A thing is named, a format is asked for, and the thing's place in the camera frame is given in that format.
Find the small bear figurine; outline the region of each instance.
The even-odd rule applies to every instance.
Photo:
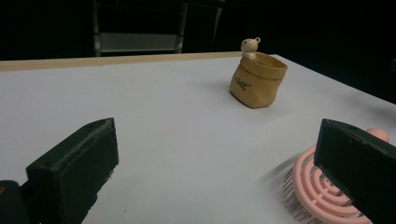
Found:
[[[256,50],[259,47],[260,41],[259,37],[242,41],[242,56],[248,56],[251,60],[256,60]]]

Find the white table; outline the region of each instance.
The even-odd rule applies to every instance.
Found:
[[[81,126],[114,118],[120,164],[84,223],[294,223],[281,200],[322,119],[396,137],[396,105],[289,66],[275,102],[229,93],[240,57],[0,72],[0,179]]]

